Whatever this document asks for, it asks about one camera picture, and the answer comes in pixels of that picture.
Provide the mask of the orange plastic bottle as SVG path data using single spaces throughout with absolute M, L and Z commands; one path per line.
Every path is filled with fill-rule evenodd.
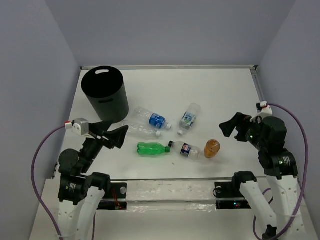
M 204 147 L 204 156 L 208 159 L 213 158 L 214 156 L 217 155 L 220 149 L 221 149 L 220 143 L 215 139 L 211 139 L 206 143 Z

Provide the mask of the blue label clear bottle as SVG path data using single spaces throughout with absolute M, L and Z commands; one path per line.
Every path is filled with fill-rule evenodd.
M 140 106 L 135 108 L 134 116 L 143 123 L 149 124 L 156 129 L 170 130 L 172 128 L 172 125 L 165 117 Z

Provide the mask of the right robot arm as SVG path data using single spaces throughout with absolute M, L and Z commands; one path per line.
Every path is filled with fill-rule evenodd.
M 236 113 L 219 125 L 225 137 L 233 131 L 239 142 L 249 142 L 258 151 L 266 180 L 271 189 L 273 205 L 262 194 L 257 178 L 252 172 L 236 172 L 230 183 L 235 196 L 244 196 L 249 203 L 255 222 L 264 231 L 264 240 L 306 240 L 308 238 L 300 211 L 298 197 L 298 168 L 295 157 L 285 149 L 287 128 L 285 123 L 274 116 L 256 117 Z

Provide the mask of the clear plastic bottle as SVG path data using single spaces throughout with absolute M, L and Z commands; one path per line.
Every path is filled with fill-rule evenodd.
M 127 133 L 136 138 L 142 139 L 158 139 L 161 137 L 161 131 L 152 128 L 151 126 L 143 123 L 131 122 L 124 120 L 121 126 L 128 126 Z

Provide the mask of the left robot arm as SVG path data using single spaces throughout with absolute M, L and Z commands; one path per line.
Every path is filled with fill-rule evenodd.
M 110 121 L 90 123 L 84 118 L 77 118 L 64 124 L 66 130 L 85 137 L 85 141 L 80 150 L 69 148 L 59 155 L 57 226 L 60 239 L 87 239 L 90 225 L 95 222 L 98 206 L 109 194 L 112 194 L 115 209 L 122 209 L 108 174 L 99 172 L 86 174 L 102 148 L 112 150 L 123 146 L 129 127 L 124 125 L 109 130 L 111 125 Z

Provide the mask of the Pepsi label clear bottle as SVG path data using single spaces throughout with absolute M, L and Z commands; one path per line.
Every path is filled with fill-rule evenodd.
M 196 159 L 201 153 L 201 150 L 198 147 L 183 141 L 170 141 L 168 146 L 177 154 L 189 159 Z

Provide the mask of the green plastic bottle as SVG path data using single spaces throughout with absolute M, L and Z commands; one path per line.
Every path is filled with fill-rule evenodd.
M 169 153 L 171 148 L 158 142 L 139 142 L 137 144 L 137 153 L 141 156 L 159 156 Z

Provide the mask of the green label clear bottle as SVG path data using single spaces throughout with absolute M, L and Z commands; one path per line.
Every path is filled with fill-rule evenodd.
M 183 117 L 179 121 L 179 126 L 177 131 L 177 134 L 179 136 L 183 136 L 191 130 L 200 111 L 201 111 L 201 106 L 198 105 L 197 103 L 191 103 L 189 105 Z

